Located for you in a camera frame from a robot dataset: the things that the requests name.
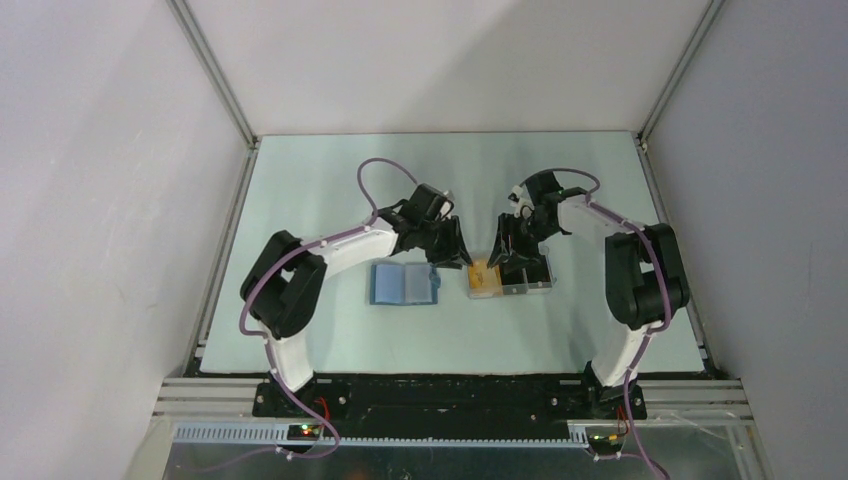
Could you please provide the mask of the blue leather card holder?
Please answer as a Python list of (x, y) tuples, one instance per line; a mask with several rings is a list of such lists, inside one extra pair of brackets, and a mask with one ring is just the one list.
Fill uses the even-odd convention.
[(436, 305), (440, 287), (441, 277), (428, 263), (374, 263), (369, 303), (396, 307)]

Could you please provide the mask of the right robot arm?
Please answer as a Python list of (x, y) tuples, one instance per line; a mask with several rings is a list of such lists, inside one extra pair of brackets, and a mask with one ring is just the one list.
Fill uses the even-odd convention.
[(565, 188), (558, 168), (534, 173), (508, 196), (512, 212), (498, 218), (487, 265), (513, 272), (543, 262), (541, 244), (576, 235), (604, 255), (605, 298), (615, 321), (608, 344), (588, 362), (582, 379), (585, 411), (606, 418), (627, 400), (651, 339), (670, 327), (691, 296), (673, 228), (626, 218), (599, 203), (590, 189)]

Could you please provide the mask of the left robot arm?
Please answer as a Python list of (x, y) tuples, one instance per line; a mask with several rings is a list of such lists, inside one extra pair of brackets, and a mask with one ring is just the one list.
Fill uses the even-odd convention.
[(435, 268), (469, 265), (454, 209), (449, 193), (421, 183), (410, 197), (373, 206), (366, 219), (339, 233), (304, 240), (281, 230), (269, 238), (240, 287), (238, 326), (242, 335), (261, 340), (271, 376), (281, 386), (277, 402), (290, 415), (304, 416), (316, 403), (306, 331), (325, 283), (366, 262), (413, 250)]

